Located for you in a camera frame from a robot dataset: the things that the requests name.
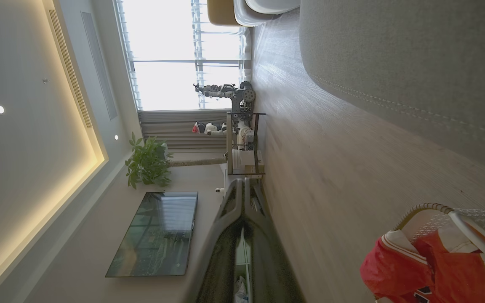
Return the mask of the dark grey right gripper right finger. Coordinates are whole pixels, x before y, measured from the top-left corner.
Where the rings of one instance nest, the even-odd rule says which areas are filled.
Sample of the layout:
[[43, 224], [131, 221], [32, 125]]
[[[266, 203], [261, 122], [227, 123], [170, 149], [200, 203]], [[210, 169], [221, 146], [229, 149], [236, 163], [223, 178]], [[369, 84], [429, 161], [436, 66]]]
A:
[[245, 240], [250, 244], [254, 303], [304, 303], [257, 179], [244, 179]]

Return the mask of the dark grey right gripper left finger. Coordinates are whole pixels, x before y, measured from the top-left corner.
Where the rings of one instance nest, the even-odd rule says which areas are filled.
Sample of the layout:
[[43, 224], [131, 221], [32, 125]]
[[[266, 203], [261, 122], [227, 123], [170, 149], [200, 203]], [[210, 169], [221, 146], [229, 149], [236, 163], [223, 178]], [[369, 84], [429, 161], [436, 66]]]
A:
[[202, 247], [184, 303], [234, 301], [236, 246], [240, 239], [244, 180], [234, 180]]

